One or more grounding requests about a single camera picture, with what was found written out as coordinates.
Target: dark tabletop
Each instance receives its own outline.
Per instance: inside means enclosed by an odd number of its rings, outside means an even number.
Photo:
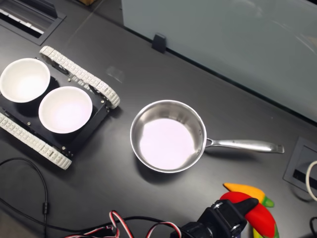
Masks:
[[[299,136],[317,143],[316,127],[176,56],[152,50],[148,42],[107,21],[98,9],[93,12],[98,4],[85,8],[64,0],[56,1],[56,6],[67,18],[43,46],[52,46],[104,80],[121,103],[67,171],[0,130],[0,161],[23,156],[43,172],[52,208],[49,224],[86,228],[108,222],[108,212],[115,209],[124,217],[151,216],[181,226],[198,219],[226,192],[224,182],[235,182],[260,188],[275,202],[270,211],[282,238],[309,237],[309,218],[316,215],[317,203],[299,199],[309,196],[284,181],[283,175]],[[0,70],[14,60],[39,57],[40,49],[0,27]],[[60,75],[50,70],[53,77]],[[208,149],[187,171],[174,175],[151,172],[134,156],[129,130],[142,107],[162,99],[194,108],[210,138],[275,142],[285,146],[285,154]],[[17,162],[1,168],[0,191],[11,205],[42,220],[43,188],[27,166]],[[41,226],[1,208],[42,236]],[[151,226],[140,221],[129,225],[138,238],[145,237]],[[169,237],[169,232],[169,228],[159,228],[153,237]],[[49,235],[66,233],[49,229]]]

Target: stainless steel saucepan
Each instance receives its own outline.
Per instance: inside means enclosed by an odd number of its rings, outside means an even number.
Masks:
[[[176,173],[193,166],[206,147],[223,146],[267,153],[284,153],[282,145],[258,140],[212,140],[188,105],[172,100],[151,103],[133,120],[130,140],[134,153],[147,167]]]

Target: white bowl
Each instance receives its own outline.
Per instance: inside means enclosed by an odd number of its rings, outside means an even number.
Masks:
[[[92,111],[93,103],[85,91],[76,87],[60,87],[43,98],[39,118],[47,130],[66,134],[85,125]]]
[[[38,59],[19,59],[0,76],[0,92],[15,103],[27,103],[41,96],[50,84],[49,68]]]

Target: saucepan handle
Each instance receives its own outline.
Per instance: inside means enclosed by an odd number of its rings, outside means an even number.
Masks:
[[[207,138],[207,141],[209,141],[210,144],[207,144],[206,147],[222,146],[266,153],[284,153],[284,146],[260,140],[211,140]]]

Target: red pepper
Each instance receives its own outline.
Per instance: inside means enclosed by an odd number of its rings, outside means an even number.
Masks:
[[[251,198],[249,195],[241,192],[225,193],[220,199],[230,200],[237,203]],[[271,213],[262,205],[258,204],[245,216],[251,226],[263,237],[278,238],[276,222]]]

